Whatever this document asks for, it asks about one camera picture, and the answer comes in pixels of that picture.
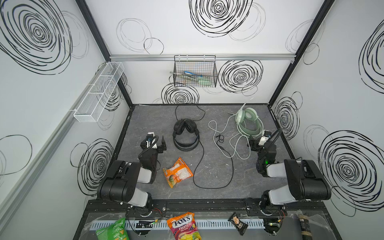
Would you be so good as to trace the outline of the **black gaming headphones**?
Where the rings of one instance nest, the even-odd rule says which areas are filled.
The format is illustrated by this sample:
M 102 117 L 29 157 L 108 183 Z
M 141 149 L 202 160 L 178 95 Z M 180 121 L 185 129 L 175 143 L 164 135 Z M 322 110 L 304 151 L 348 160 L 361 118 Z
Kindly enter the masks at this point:
M 200 131 L 195 121 L 191 119 L 177 120 L 173 130 L 175 147 L 183 152 L 194 150 L 200 141 Z

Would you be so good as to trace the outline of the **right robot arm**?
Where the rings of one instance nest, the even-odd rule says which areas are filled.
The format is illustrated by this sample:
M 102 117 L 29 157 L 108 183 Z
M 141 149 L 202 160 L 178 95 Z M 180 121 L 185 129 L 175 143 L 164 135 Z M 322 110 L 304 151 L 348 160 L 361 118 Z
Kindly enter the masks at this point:
M 312 160 L 288 159 L 276 162 L 277 146 L 282 129 L 274 133 L 263 131 L 260 137 L 249 138 L 251 151 L 257 152 L 257 171 L 265 178 L 282 178 L 287 184 L 274 190 L 264 191 L 259 203 L 262 211 L 270 210 L 273 206 L 300 201 L 324 201 L 332 195 L 331 187 L 323 174 Z

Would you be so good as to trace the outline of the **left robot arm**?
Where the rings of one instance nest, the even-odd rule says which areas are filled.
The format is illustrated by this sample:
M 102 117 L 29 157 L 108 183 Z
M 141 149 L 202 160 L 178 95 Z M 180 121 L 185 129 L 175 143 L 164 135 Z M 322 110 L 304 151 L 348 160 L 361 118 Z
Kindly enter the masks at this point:
M 158 155 L 167 150 L 164 137 L 149 132 L 141 142 L 137 162 L 114 161 L 97 188 L 97 198 L 137 208 L 153 209 L 152 196 L 138 189 L 137 184 L 153 184 L 160 162 Z

